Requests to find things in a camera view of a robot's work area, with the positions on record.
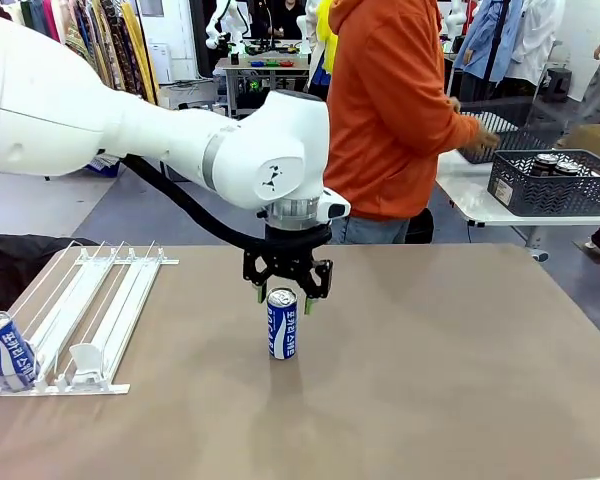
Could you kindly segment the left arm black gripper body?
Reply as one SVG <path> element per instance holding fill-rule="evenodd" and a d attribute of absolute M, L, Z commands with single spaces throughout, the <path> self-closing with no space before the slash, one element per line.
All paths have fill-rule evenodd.
<path fill-rule="evenodd" d="M 263 287 L 272 276 L 295 281 L 303 290 L 315 290 L 314 267 L 310 250 L 245 250 L 243 279 Z"/>

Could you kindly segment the person's right hand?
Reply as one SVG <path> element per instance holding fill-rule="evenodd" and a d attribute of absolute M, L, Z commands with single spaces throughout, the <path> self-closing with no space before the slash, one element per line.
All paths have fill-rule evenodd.
<path fill-rule="evenodd" d="M 468 144 L 467 148 L 474 152 L 483 152 L 487 149 L 497 148 L 500 144 L 500 137 L 496 133 L 488 130 L 481 121 L 478 122 L 478 126 L 479 128 L 476 135 Z"/>

